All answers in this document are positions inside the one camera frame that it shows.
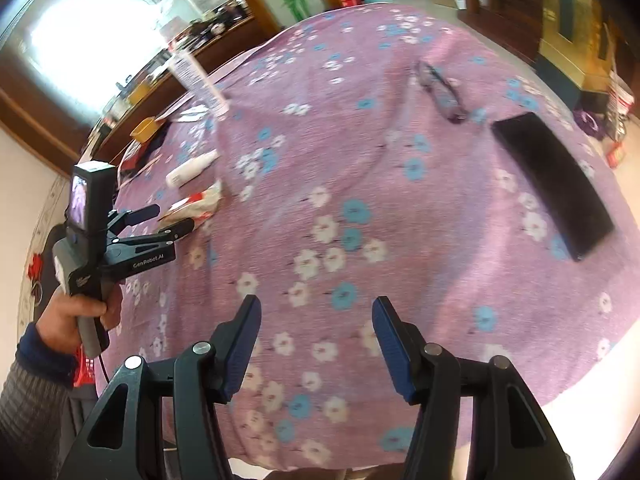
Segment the person's left forearm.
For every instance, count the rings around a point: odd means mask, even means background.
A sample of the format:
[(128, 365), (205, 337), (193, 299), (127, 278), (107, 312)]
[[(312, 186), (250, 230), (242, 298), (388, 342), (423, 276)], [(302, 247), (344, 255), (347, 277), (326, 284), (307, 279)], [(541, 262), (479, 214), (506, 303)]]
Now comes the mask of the person's left forearm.
[(58, 475), (63, 408), (76, 370), (72, 354), (50, 349), (29, 324), (1, 391), (3, 479)]

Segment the person's left hand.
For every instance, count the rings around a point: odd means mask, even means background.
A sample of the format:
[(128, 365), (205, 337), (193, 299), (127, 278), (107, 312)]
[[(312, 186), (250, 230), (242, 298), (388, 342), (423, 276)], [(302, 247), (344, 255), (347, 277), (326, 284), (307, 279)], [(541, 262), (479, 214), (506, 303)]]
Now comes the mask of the person's left hand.
[(105, 302), (68, 296), (57, 290), (36, 322), (37, 332), (51, 350), (72, 356), (81, 345), (78, 318), (98, 318), (107, 332), (120, 323), (122, 286), (115, 285)]

